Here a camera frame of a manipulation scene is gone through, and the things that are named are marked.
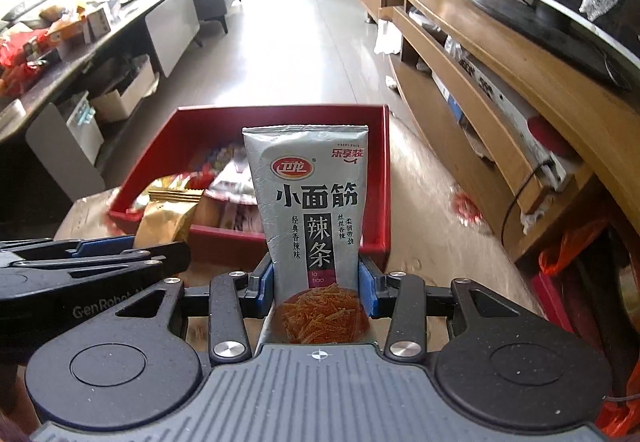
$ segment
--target plastic bag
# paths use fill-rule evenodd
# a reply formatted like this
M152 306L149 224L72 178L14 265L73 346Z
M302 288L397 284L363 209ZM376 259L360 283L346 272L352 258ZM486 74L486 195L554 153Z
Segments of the plastic bag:
M23 46L34 37L38 42L44 41L47 38L47 31L18 32L9 38L0 40L0 65L5 68L13 68L25 63L26 56Z
M482 216L480 209L476 207L474 201L458 184L454 184L450 189L451 210L458 220L465 227L475 229L484 235L491 234L489 224Z
M6 70L0 79L0 96L17 98L25 94L40 78L46 64L46 60L32 60Z
M640 361L626 383L627 396L640 393ZM640 419L640 399L626 402L605 402L596 426L609 437L616 438L626 435L629 430L638 425Z
M453 57L456 62L460 62L469 56L469 52L462 47L462 44L458 43L451 36L448 36L447 41L444 43L444 51Z
M409 8L409 17L413 19L418 25L427 30L428 32L441 32L442 30L436 23L431 21L426 15L420 12L416 7Z
M232 158L206 191L209 198L223 202L257 205L246 152Z
M375 54L399 54L402 47L402 33L398 27L390 21L380 19L378 21L378 36L376 46L373 48Z
M545 248L538 256L540 270L548 276L556 276L604 231L609 217L602 214L577 229L566 231L560 245Z

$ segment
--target red object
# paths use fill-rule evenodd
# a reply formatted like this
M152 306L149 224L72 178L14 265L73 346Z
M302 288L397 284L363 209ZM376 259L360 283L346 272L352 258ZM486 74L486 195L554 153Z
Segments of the red object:
M42 60L23 62L18 66L14 66L4 76L4 91L2 95L14 99L25 94L42 75L44 66L45 64Z
M527 127L534 138L549 151L561 157L575 156L575 150L571 147L571 144L544 117L537 115L536 117L528 118Z
M196 152L231 142L242 143L242 128L283 124L367 125L369 161L367 202L360 253L384 270L391 249L389 110L367 105L293 105L178 108L143 152L122 184L109 217L134 234L140 214L127 214L135 198L156 178L189 171ZM252 270L267 251L263 234L192 225L189 237L195 261Z
M562 297L556 288L556 284L550 276L540 272L531 279L533 290L538 295L542 310L546 318L561 329L575 333L571 321L564 310Z
M18 32L7 40L0 40L0 65L12 68L25 62L22 47L31 39L37 38L38 43L46 40L46 30L33 30L32 32Z
M562 235L560 245L545 248L538 256L540 270L549 276L560 274L585 248L602 234L609 224L606 214L588 221Z
M575 256L580 254L582 249L590 244L590 242L603 231L604 227L610 225L620 235L620 238L622 238L625 247L629 251L632 266L637 273L638 268L640 267L640 240L638 239L638 235L633 229L633 226L628 222L628 219L626 219L620 208L616 205L610 205L605 201L602 203L601 208L594 210L593 214L595 216L599 216L599 218L587 222L583 227L574 231L569 231L563 235L561 245L556 245L555 251L553 251L555 254L553 254L553 256L557 257L557 259L560 257L563 258L564 262L562 263L562 268L564 268L566 265L571 263L571 260ZM572 235L575 236L574 240L569 241ZM573 247L570 250L574 254L569 259L568 247L571 247L571 244L573 244ZM539 263L540 268L544 269L542 253ZM563 272L560 276L565 277L569 275ZM564 278L563 283L563 287L570 284L569 278ZM589 342L594 346L594 348L601 349L598 346L598 340L596 340L596 336L599 336L600 333L597 331L595 324L592 324L594 322L593 316L591 315L591 312L586 309L587 304L584 297L580 297L578 293L574 292L577 289L571 289L571 292L574 293L571 297L567 296L566 290L564 295L562 295L561 282L559 281L559 278L551 277L543 272L534 276L531 280L531 284L538 295L538 299L540 299L540 304L542 305L549 321L568 332L575 333L567 314L568 311L573 312L574 316L572 316L572 320L574 321L576 329L582 339ZM572 299L571 303L567 302L568 298ZM627 395L636 395L638 393L640 393L640 361L636 364L636 367L626 383ZM626 402L605 402L602 406L602 410L600 411L600 415L596 419L596 426L606 435L613 438L624 436L629 432L629 430L635 428L639 424L640 399L628 400Z
M484 225L484 217L465 191L458 191L451 198L451 207L464 225Z
M271 171L285 180L302 180L314 172L314 165L304 158L282 157L273 161Z
M211 166L205 165L202 171L191 173L191 178L187 182L187 189L207 189L215 178L216 172L211 170Z

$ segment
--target red tray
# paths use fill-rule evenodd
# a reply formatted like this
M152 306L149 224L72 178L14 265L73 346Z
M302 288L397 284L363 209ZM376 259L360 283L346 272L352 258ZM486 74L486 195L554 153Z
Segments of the red tray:
M360 253L384 270L391 249L389 110L367 105L294 105L260 107L180 107L143 152L113 200L109 216L127 234L135 234L139 215L130 208L156 178L189 171L194 156L230 142L242 143L242 128L281 124L369 126L367 201ZM189 244L195 261L253 269L267 250L263 234L192 225Z

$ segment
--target gold snack bag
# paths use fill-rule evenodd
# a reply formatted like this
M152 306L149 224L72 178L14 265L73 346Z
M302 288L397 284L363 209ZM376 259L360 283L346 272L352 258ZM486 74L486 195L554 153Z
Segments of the gold snack bag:
M201 190L151 189L150 202L133 241L134 248L152 247L172 241L187 241Z

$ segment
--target white box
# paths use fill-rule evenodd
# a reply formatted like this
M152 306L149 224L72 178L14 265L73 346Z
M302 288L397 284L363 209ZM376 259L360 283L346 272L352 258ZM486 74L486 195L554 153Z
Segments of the white box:
M471 54L462 59L460 65L511 122L535 160L542 162L551 158L554 165L542 166L541 170L553 189L562 191L580 167L580 160L556 155L536 140L527 120L539 115L538 111L487 65Z
M117 122L129 118L142 96L154 83L154 70L149 56L136 57L133 61L140 67L140 71L123 94L114 89L91 100L99 122Z
M89 28L91 28L93 42L111 32L111 23L106 12L108 9L107 3L104 3L86 15L87 21L89 21Z

